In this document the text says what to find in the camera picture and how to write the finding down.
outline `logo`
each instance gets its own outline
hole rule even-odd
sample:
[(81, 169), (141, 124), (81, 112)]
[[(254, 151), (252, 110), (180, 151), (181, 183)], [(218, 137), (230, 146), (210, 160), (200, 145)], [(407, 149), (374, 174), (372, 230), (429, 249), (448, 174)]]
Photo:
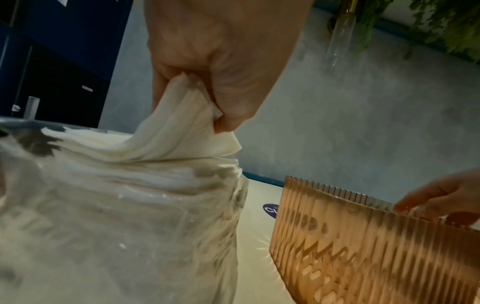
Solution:
[(277, 213), (279, 212), (279, 206), (274, 204), (265, 204), (263, 205), (263, 210), (271, 217), (277, 218)]

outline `hanging plant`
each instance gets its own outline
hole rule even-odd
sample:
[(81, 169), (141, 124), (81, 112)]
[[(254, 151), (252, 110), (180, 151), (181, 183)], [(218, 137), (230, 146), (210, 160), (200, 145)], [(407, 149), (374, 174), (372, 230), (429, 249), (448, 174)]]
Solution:
[[(364, 47), (370, 43), (375, 21), (393, 1), (366, 0), (360, 19)], [(412, 36), (426, 25), (426, 43), (442, 40), (448, 53), (465, 52), (474, 61), (480, 60), (480, 0), (412, 0), (410, 9), (415, 17)], [(427, 11), (431, 17), (425, 20)]]

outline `translucent orange basket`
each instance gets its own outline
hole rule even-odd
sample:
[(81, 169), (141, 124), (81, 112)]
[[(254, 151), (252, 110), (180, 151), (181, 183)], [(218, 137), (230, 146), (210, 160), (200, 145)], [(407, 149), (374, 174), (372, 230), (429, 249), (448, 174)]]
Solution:
[(270, 253), (300, 304), (473, 304), (480, 233), (288, 177)]

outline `concrete wall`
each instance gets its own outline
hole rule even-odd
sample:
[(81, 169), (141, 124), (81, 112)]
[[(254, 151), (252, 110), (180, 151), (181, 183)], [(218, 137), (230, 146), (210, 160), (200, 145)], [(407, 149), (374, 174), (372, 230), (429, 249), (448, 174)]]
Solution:
[[(376, 32), (343, 82), (322, 62), (329, 14), (313, 10), (258, 115), (236, 132), (250, 173), (298, 176), (396, 201), (439, 175), (480, 165), (480, 67)], [(150, 112), (142, 13), (127, 25), (100, 127), (133, 132)]]

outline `person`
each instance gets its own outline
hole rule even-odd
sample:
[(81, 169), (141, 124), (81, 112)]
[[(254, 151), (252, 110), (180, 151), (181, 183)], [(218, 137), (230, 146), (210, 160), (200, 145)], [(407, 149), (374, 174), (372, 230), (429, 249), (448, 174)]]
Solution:
[[(168, 81), (200, 76), (223, 112), (216, 133), (253, 117), (290, 58), (313, 0), (144, 0), (153, 67), (153, 107)], [(480, 218), (480, 169), (437, 179), (405, 196), (395, 212), (426, 219)]]

